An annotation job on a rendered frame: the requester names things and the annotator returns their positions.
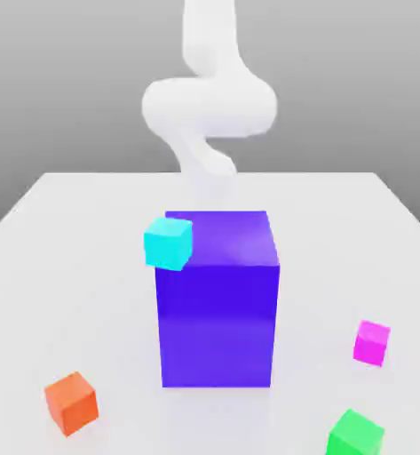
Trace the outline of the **large purple box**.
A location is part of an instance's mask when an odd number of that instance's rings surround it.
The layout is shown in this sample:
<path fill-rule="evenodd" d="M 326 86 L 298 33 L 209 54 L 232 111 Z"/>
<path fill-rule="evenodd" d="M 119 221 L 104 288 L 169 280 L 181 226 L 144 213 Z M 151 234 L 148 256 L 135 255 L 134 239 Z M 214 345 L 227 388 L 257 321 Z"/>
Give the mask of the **large purple box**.
<path fill-rule="evenodd" d="M 164 387 L 269 387 L 280 261 L 264 211 L 168 211 L 193 224 L 180 271 L 155 272 Z"/>

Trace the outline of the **small orange cube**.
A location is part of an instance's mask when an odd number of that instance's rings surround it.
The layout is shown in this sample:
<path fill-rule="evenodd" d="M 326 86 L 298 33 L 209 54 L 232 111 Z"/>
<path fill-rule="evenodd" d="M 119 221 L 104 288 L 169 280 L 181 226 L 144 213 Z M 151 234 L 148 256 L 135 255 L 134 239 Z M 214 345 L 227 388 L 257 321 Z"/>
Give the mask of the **small orange cube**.
<path fill-rule="evenodd" d="M 52 419 L 64 436 L 70 436 L 99 417 L 96 392 L 78 371 L 44 389 Z"/>

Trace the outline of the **small magenta cube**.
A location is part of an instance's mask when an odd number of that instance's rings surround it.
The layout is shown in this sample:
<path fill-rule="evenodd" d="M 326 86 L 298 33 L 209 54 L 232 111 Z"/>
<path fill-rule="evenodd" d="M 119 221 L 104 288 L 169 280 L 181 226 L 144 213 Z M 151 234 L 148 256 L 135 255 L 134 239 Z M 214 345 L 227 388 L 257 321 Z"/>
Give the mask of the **small magenta cube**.
<path fill-rule="evenodd" d="M 353 359 L 381 367 L 390 333 L 388 326 L 362 320 L 353 347 Z"/>

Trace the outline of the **small cyan cube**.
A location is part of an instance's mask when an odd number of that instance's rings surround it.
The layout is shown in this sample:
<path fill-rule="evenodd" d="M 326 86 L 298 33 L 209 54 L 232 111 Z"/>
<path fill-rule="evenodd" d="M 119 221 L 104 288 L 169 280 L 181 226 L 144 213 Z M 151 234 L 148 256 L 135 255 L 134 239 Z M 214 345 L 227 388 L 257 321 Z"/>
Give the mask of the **small cyan cube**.
<path fill-rule="evenodd" d="M 148 266 L 181 271 L 193 251 L 193 223 L 190 220 L 161 217 L 144 233 L 144 251 Z"/>

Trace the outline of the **small green cube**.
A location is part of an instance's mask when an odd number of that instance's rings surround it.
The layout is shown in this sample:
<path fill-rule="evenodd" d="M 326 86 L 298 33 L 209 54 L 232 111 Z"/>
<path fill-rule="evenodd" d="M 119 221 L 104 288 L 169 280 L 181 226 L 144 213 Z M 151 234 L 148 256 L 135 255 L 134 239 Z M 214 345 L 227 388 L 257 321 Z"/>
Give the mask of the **small green cube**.
<path fill-rule="evenodd" d="M 329 432 L 325 455 L 379 455 L 384 428 L 348 409 Z"/>

